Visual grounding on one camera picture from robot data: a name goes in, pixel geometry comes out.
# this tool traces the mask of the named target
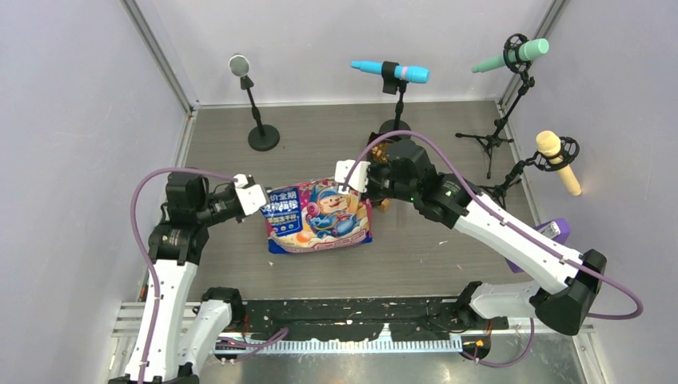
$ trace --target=snack bag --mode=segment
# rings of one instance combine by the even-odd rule
[[[340,194],[331,179],[269,192],[261,208],[272,254],[329,250],[372,241],[372,207],[358,192]]]

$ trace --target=reflective metal surface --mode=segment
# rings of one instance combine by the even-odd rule
[[[494,334],[488,361],[515,358],[527,334]],[[234,365],[207,362],[200,383],[586,383],[572,338],[537,334],[532,352],[508,368],[477,366],[458,354],[302,354],[260,356]]]

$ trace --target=silver microphone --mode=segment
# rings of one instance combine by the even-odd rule
[[[241,54],[234,54],[229,60],[229,69],[239,78],[245,77],[249,72],[249,60]]]

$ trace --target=round stand base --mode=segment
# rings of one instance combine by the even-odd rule
[[[379,133],[384,134],[386,132],[392,132],[393,131],[393,123],[395,123],[395,120],[386,120],[384,124],[381,124],[381,127],[379,127]],[[406,122],[403,122],[401,120],[400,123],[398,123],[398,130],[412,130],[409,125]],[[409,135],[400,135],[401,138],[409,138]]]
[[[280,142],[280,134],[276,127],[264,124],[264,135],[259,134],[259,129],[254,127],[247,137],[247,142],[253,150],[265,152],[272,150]]]

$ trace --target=white wall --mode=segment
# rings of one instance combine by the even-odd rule
[[[573,169],[583,195],[530,170],[536,204],[542,218],[566,217],[569,244],[605,254],[606,274],[644,300],[636,320],[596,322],[614,383],[676,382],[678,372],[677,14],[673,0],[570,2],[512,118],[523,157],[542,130],[581,143]],[[604,286],[593,309],[633,305]]]
[[[0,90],[2,382],[99,382],[184,112],[117,1],[2,2]]]
[[[160,15],[202,105],[244,104],[228,70],[234,53],[252,63],[259,102],[377,102],[381,77],[352,60],[428,67],[407,100],[499,98],[508,71],[471,74],[516,32],[533,33],[550,0],[143,0]]]

